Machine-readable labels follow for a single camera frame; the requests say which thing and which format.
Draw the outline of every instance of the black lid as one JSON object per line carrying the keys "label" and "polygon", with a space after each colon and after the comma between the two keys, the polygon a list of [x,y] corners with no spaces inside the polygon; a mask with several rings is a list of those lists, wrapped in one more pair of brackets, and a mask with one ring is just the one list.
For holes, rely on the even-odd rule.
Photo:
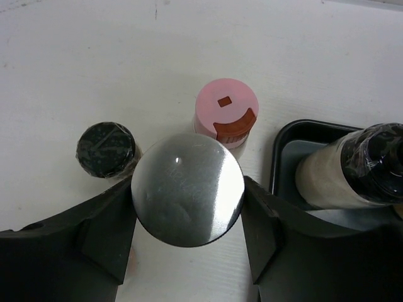
{"label": "black lid", "polygon": [[77,144],[77,160],[91,176],[109,178],[123,172],[135,154],[130,131],[110,121],[89,127]]}
{"label": "black lid", "polygon": [[341,165],[361,197],[380,204],[403,203],[403,125],[376,125],[346,140]]}

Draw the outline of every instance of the pink bottle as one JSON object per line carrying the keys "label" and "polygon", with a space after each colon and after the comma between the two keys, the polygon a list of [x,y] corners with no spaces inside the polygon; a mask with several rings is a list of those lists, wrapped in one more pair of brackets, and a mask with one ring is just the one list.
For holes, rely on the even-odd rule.
{"label": "pink bottle", "polygon": [[258,99],[249,86],[235,79],[217,79],[197,95],[195,131],[228,149],[236,148],[245,142],[258,111]]}

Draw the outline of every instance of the white surface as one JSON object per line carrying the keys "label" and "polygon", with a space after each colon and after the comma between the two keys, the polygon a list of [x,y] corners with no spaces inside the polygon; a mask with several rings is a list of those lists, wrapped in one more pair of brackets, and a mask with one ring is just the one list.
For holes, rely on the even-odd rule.
{"label": "white surface", "polygon": [[[147,150],[190,125],[199,89],[219,77],[260,101],[241,166],[265,186],[271,143],[292,120],[403,121],[398,11],[326,0],[3,0],[0,11],[1,229],[110,186],[74,158],[88,126],[122,123]],[[137,225],[134,245],[119,301],[247,301],[240,221],[198,249]]]}

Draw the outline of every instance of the silver lid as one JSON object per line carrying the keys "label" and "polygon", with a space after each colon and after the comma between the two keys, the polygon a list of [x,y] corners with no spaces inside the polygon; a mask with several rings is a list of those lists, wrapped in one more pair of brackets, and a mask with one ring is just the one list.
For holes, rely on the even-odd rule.
{"label": "silver lid", "polygon": [[221,237],[241,211],[244,179],[218,141],[179,134],[153,145],[133,174],[137,216],[154,237],[197,247]]}

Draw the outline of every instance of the metallic round cap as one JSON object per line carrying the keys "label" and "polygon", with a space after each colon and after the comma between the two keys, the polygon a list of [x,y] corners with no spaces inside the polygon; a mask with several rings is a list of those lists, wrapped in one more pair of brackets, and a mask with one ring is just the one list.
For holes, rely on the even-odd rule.
{"label": "metallic round cap", "polygon": [[244,179],[232,154],[199,134],[179,134],[153,145],[132,179],[137,217],[154,237],[178,247],[210,243],[241,212]]}

